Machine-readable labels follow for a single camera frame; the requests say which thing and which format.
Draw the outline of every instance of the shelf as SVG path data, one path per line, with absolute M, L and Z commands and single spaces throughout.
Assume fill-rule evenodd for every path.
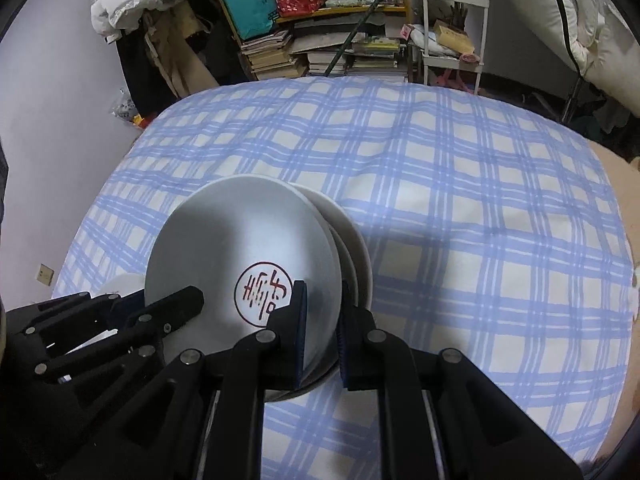
M 351 14 L 352 12 L 366 12 L 367 9 L 369 9 L 369 6 L 328 7 L 318 9 L 316 10 L 316 12 L 303 14 L 301 16 L 286 16 L 284 18 L 278 18 L 276 20 L 276 23 L 297 22 L 299 20 L 308 20 L 309 18 L 325 18 L 327 16 L 341 16 L 344 14 Z M 405 14 L 406 8 L 404 6 L 377 6 L 375 12 Z
M 465 70 L 467 72 L 482 72 L 484 67 L 482 64 L 465 63 L 455 57 L 445 56 L 422 56 L 425 66 L 436 66 L 438 68 L 452 68 L 456 70 Z

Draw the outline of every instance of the robotic hand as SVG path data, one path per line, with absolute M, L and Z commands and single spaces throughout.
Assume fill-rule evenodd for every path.
M 376 390 L 385 480 L 582 478 L 578 466 L 458 350 L 430 354 L 376 328 L 346 286 L 337 327 L 349 390 Z M 302 378 L 306 286 L 267 328 L 229 350 L 162 338 L 199 314 L 187 287 L 144 307 L 143 291 L 87 292 L 12 310 L 0 374 L 0 477 L 258 479 L 264 391 Z M 104 330 L 118 333 L 78 348 Z

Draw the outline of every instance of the red stamp logo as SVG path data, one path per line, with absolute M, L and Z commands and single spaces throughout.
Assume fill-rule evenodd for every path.
M 269 314 L 289 304 L 293 283 L 281 266 L 258 262 L 244 270 L 234 289 L 238 314 L 258 328 L 267 326 Z

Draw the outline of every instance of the white bedding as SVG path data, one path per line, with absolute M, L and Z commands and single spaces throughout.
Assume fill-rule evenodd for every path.
M 527 27 L 574 68 L 556 0 L 511 1 Z M 640 116 L 640 46 L 625 20 L 611 0 L 563 2 L 570 47 L 582 76 Z
M 171 211 L 236 173 L 336 200 L 366 240 L 380 328 L 413 348 L 461 349 L 574 460 L 596 455 L 638 297 L 632 306 L 624 224 L 587 140 L 417 84 L 303 77 L 207 90 L 165 110 L 111 175 L 56 295 L 143 274 Z M 363 395 L 334 376 L 267 406 L 262 478 L 379 478 L 375 396 Z

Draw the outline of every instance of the white metal rack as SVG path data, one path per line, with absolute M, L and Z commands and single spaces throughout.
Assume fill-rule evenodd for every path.
M 428 0 L 422 0 L 422 6 L 424 7 L 424 52 L 422 54 L 424 61 L 424 83 L 427 84 L 427 76 L 430 66 L 440 68 L 452 68 L 456 70 L 466 70 L 468 72 L 476 73 L 476 88 L 474 94 L 478 95 L 478 88 L 480 86 L 480 75 L 484 68 L 484 42 L 486 40 L 486 24 L 489 17 L 489 1 L 490 0 L 450 0 L 452 2 L 461 2 L 470 6 L 483 7 L 484 13 L 482 15 L 482 40 L 480 44 L 480 53 L 478 54 L 480 62 L 478 64 L 464 63 L 459 59 L 445 56 L 430 56 L 429 55 L 429 5 Z

